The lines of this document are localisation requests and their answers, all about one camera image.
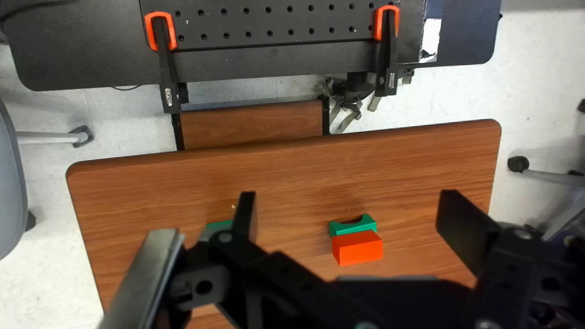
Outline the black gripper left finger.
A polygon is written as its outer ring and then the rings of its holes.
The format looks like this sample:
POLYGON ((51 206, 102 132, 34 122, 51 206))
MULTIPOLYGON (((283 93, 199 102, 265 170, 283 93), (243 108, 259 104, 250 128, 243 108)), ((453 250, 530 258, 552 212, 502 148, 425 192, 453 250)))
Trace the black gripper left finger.
POLYGON ((232 245, 243 247, 255 239, 255 194, 241 192, 233 219, 232 219, 232 245))

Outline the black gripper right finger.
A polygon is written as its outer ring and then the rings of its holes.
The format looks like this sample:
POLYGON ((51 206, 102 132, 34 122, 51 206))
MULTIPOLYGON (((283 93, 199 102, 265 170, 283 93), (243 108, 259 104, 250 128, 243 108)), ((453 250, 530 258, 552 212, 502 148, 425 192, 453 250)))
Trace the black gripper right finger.
POLYGON ((442 190, 435 228, 477 278, 477 285, 489 287, 497 281, 497 274, 489 269, 488 258, 500 234, 500 227, 488 214, 458 190, 442 190))

